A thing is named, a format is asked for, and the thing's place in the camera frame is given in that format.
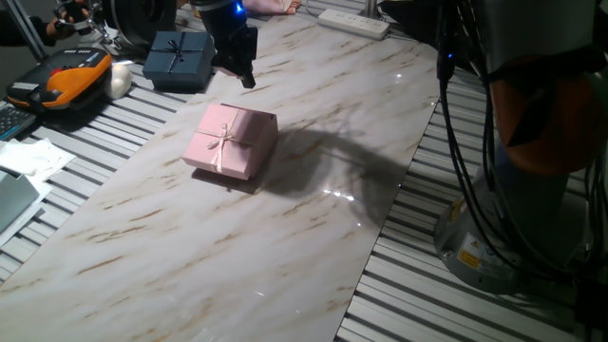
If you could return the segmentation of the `person's hand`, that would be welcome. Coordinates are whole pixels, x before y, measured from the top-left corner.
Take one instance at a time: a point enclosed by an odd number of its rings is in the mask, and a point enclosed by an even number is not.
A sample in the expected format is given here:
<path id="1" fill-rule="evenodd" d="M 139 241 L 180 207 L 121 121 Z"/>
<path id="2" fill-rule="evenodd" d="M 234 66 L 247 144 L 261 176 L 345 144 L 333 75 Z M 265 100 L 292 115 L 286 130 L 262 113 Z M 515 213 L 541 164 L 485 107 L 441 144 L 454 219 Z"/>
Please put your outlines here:
<path id="1" fill-rule="evenodd" d="M 55 18 L 47 25 L 47 35 L 52 40 L 63 40 L 74 33 L 84 36 L 92 32 L 86 0 L 57 0 L 53 13 Z"/>

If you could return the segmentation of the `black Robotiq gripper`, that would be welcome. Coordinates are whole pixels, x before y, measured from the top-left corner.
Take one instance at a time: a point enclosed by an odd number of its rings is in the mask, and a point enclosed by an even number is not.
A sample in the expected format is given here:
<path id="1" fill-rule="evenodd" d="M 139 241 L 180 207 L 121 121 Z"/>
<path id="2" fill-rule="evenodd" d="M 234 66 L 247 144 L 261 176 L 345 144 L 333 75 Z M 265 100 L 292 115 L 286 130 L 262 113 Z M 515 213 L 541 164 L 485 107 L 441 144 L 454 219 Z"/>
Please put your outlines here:
<path id="1" fill-rule="evenodd" d="M 216 55 L 211 65 L 239 77 L 244 88 L 254 88 L 253 61 L 257 57 L 257 37 L 258 28 L 248 25 L 243 25 L 232 34 L 214 36 Z"/>

